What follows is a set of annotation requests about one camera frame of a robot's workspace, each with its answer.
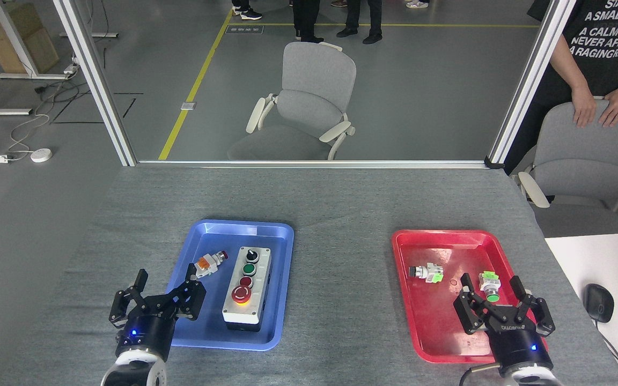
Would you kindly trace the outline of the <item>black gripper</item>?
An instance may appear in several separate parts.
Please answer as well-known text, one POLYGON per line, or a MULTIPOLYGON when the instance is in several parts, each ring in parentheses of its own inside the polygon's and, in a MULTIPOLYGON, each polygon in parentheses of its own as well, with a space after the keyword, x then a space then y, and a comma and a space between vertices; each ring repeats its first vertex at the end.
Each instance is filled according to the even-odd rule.
POLYGON ((517 313, 506 323, 496 320, 498 310, 483 300, 474 290, 469 273, 460 278, 462 289, 454 300, 454 310, 467 335, 482 328, 488 318, 487 335, 491 352, 500 362, 499 373, 508 374, 522 367, 539 366, 552 369, 552 361, 539 335, 549 336, 556 330, 548 305, 543 298, 535 298, 520 278, 513 276, 510 286, 518 300, 517 313), (531 310, 535 323, 526 317, 531 310))
POLYGON ((176 320, 180 317, 196 320, 206 296, 203 284, 196 279, 196 265, 187 267, 186 278, 177 288, 165 295, 156 295, 155 306, 148 306, 142 297, 148 273, 140 269, 135 282, 114 295, 109 321, 120 328, 117 333, 117 356, 128 350, 144 350, 167 361, 176 320), (127 308, 135 301, 137 317, 128 317, 127 308))

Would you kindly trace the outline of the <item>person's right hand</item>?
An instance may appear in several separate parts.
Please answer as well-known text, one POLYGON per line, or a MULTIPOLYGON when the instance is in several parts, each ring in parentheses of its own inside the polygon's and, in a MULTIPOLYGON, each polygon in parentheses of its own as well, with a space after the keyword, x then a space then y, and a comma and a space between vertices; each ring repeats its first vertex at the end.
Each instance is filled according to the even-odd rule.
POLYGON ((573 121, 576 127, 584 128, 591 124, 594 120, 597 103, 590 88, 587 85, 572 88, 572 102, 575 110, 573 121))

